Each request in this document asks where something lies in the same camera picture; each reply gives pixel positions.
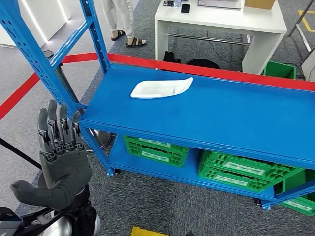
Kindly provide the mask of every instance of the laptop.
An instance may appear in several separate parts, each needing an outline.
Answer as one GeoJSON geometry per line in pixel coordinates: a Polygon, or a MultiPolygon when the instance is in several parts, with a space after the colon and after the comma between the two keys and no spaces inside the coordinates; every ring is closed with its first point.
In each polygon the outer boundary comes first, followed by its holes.
{"type": "Polygon", "coordinates": [[[198,6],[212,6],[231,9],[242,8],[239,0],[198,0],[198,6]]]}

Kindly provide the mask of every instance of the green plastic crate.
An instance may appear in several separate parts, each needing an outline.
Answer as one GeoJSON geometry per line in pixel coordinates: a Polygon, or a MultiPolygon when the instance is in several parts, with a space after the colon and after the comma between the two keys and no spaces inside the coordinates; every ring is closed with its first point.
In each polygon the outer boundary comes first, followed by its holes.
{"type": "Polygon", "coordinates": [[[188,147],[123,135],[128,154],[182,168],[188,147]]]}
{"type": "Polygon", "coordinates": [[[295,79],[296,67],[275,61],[269,61],[264,69],[263,75],[295,79]]]}
{"type": "Polygon", "coordinates": [[[302,168],[256,161],[215,151],[203,150],[202,155],[205,165],[209,167],[264,179],[272,182],[273,185],[304,170],[302,168]]]}
{"type": "Polygon", "coordinates": [[[198,176],[254,190],[256,192],[261,192],[264,189],[273,186],[272,182],[267,180],[245,176],[242,174],[233,173],[227,170],[220,170],[213,168],[212,166],[208,166],[206,163],[206,155],[202,155],[202,158],[199,162],[198,176]]]}
{"type": "MultiPolygon", "coordinates": [[[[283,191],[295,188],[303,183],[315,179],[315,171],[304,170],[295,176],[283,181],[283,191]]],[[[295,199],[287,200],[280,203],[282,206],[293,209],[304,215],[315,215],[315,193],[309,193],[295,199]]]]}

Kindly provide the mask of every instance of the shelf upright post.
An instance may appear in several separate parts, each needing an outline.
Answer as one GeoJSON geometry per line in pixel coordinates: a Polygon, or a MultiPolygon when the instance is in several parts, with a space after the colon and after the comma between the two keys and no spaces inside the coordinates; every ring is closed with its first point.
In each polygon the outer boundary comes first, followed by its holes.
{"type": "MultiPolygon", "coordinates": [[[[103,72],[105,74],[110,63],[92,0],[80,0],[82,10],[87,16],[93,18],[89,30],[96,48],[103,72]]],[[[66,104],[67,116],[72,118],[76,111],[86,108],[78,104],[69,94],[56,74],[55,69],[47,60],[36,40],[17,10],[17,0],[0,0],[0,24],[2,24],[17,45],[17,47],[32,67],[42,82],[60,105],[66,104]]],[[[114,169],[109,166],[107,157],[99,143],[88,128],[82,128],[82,134],[101,164],[113,176],[114,169]]]]}
{"type": "Polygon", "coordinates": [[[90,34],[94,43],[94,46],[102,68],[103,74],[105,75],[110,66],[110,62],[108,59],[105,42],[103,38],[102,31],[100,30],[100,23],[98,22],[97,15],[96,14],[95,7],[93,0],[79,0],[83,10],[83,14],[85,18],[91,16],[94,18],[94,22],[89,27],[90,34]]]}

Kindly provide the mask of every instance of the sandal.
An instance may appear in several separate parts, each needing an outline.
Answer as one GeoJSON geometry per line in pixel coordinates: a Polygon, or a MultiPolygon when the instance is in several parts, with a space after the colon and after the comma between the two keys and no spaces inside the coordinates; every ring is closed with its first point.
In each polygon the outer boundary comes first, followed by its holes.
{"type": "Polygon", "coordinates": [[[120,38],[121,36],[123,36],[123,35],[125,34],[125,31],[122,31],[122,30],[117,30],[117,32],[118,32],[118,36],[116,37],[116,38],[111,38],[112,41],[116,41],[117,39],[120,38]]]}
{"type": "Polygon", "coordinates": [[[126,46],[128,48],[136,48],[136,47],[142,47],[142,46],[144,46],[146,44],[147,44],[147,42],[142,44],[142,40],[141,39],[137,39],[136,37],[134,37],[134,40],[133,40],[133,42],[131,45],[126,43],[126,46]]]}

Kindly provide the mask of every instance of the person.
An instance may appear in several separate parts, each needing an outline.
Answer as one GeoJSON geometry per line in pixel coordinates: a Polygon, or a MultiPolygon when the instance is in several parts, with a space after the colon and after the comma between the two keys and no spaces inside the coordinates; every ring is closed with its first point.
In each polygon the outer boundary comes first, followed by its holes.
{"type": "Polygon", "coordinates": [[[100,0],[103,11],[107,19],[110,31],[112,32],[112,41],[116,41],[119,38],[126,35],[128,41],[127,47],[141,47],[147,43],[146,40],[134,37],[134,14],[131,0],[100,0]],[[120,13],[122,20],[123,30],[117,30],[117,15],[116,9],[120,13]]]}

